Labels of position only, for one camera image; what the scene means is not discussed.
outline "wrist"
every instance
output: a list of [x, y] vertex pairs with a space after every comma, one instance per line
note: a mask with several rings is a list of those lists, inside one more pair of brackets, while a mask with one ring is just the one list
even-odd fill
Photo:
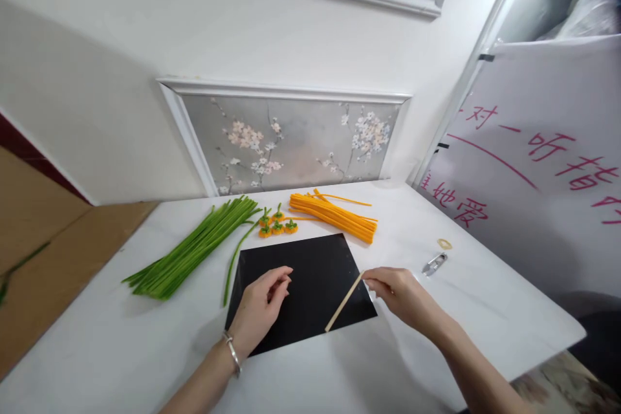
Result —
[[450, 352], [468, 339], [464, 329], [451, 317], [439, 326], [438, 331], [430, 338], [442, 353]]
[[[210, 351], [213, 353], [218, 361], [218, 366], [222, 367], [223, 371], [228, 375], [228, 378], [234, 376], [237, 372], [237, 364], [235, 364], [235, 359], [233, 359], [233, 354], [231, 353], [231, 349], [228, 347], [228, 344], [224, 340], [218, 341]], [[205, 362], [210, 359], [210, 355], [208, 354], [205, 358]]]
[[233, 325], [229, 328], [228, 334], [233, 338], [233, 348], [235, 348], [237, 359], [239, 359], [239, 364], [241, 365], [248, 359], [254, 348], [244, 341], [243, 335]]

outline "red line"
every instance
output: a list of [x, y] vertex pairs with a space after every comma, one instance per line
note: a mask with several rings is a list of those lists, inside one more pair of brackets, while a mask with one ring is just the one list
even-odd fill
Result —
[[503, 126], [503, 125], [498, 125], [498, 126], [503, 127], [505, 129], [510, 129], [511, 131], [515, 131], [516, 133], [521, 133], [522, 132], [522, 130], [518, 129], [518, 128], [512, 128], [510, 126]]
[[500, 158], [500, 157], [494, 155], [493, 153], [489, 152], [489, 150], [483, 149], [482, 147], [477, 146], [476, 144], [474, 144], [474, 143], [472, 143], [470, 141], [462, 139], [461, 137], [453, 136], [451, 134], [447, 134], [447, 136], [451, 136], [452, 138], [460, 140], [461, 142], [465, 142], [466, 144], [470, 144], [472, 147], [476, 147], [478, 150], [485, 152], [487, 155], [491, 155], [496, 160], [498, 160], [500, 163], [502, 163], [503, 165], [505, 165], [505, 166], [509, 167], [511, 170], [513, 170], [516, 174], [519, 175], [520, 178], [522, 178], [524, 181], [526, 181], [528, 184], [530, 184], [533, 188], [535, 188], [535, 190], [539, 191], [539, 188], [537, 186], [535, 186], [535, 184], [531, 180], [526, 178], [526, 176], [522, 175], [518, 170], [513, 168], [511, 165], [509, 165], [507, 162], [505, 162], [502, 158]]

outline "hand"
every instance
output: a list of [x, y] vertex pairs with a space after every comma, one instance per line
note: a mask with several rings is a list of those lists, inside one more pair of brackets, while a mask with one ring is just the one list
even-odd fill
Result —
[[422, 333], [433, 343], [447, 332], [459, 328], [453, 320], [405, 268], [380, 267], [362, 275], [367, 286], [388, 309], [404, 323]]
[[280, 306], [289, 295], [287, 286], [293, 268], [280, 267], [265, 272], [249, 284], [228, 332], [239, 362], [245, 361], [257, 347], [278, 318]]

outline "chopstick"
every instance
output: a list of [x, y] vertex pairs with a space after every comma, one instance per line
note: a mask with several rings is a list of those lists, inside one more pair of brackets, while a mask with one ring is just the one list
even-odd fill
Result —
[[328, 333], [330, 331], [330, 329], [334, 325], [334, 321], [336, 321], [336, 318], [338, 317], [338, 315], [341, 313], [341, 311], [345, 307], [345, 304], [347, 304], [347, 301], [349, 301], [349, 298], [353, 294], [354, 289], [356, 289], [356, 287], [358, 286], [358, 284], [360, 282], [360, 279], [362, 278], [362, 274], [363, 273], [364, 273], [364, 270], [360, 272], [360, 275], [358, 275], [358, 278], [356, 278], [356, 281], [354, 281], [354, 284], [351, 285], [351, 288], [349, 289], [349, 292], [345, 295], [345, 298], [341, 302], [341, 305], [338, 307], [338, 309], [336, 310], [336, 312], [334, 313], [334, 315], [332, 316], [332, 318], [328, 322], [328, 325], [326, 325], [326, 328], [325, 328], [325, 332], [326, 333]]

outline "green plant stem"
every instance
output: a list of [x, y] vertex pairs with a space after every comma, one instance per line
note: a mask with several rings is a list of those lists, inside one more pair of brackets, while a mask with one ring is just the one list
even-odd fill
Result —
[[9, 268], [2, 276], [2, 286], [0, 286], [0, 305], [5, 300], [6, 293], [8, 293], [8, 282], [11, 280], [11, 275], [17, 272], [23, 265], [26, 264], [30, 259], [39, 254], [43, 249], [50, 245], [50, 241], [41, 246], [37, 247], [33, 252], [24, 257], [22, 260], [17, 262], [14, 266]]
[[169, 254], [125, 278], [133, 294], [168, 300], [185, 279], [240, 225], [261, 209], [247, 196], [212, 207], [203, 221]]
[[246, 240], [246, 238], [250, 236], [250, 233], [252, 233], [252, 230], [254, 230], [258, 224], [259, 224], [259, 221], [257, 221], [254, 225], [252, 225], [252, 228], [249, 229], [244, 235], [244, 237], [241, 238], [239, 242], [237, 243], [237, 247], [235, 248], [233, 257], [231, 257], [231, 263], [228, 266], [228, 274], [226, 275], [226, 286], [224, 287], [224, 301], [223, 301], [222, 307], [226, 307], [226, 304], [228, 303], [228, 289], [231, 285], [231, 275], [233, 273], [233, 264], [235, 263], [235, 258], [237, 257], [237, 254], [239, 253], [239, 249], [241, 248], [241, 243], [243, 243]]

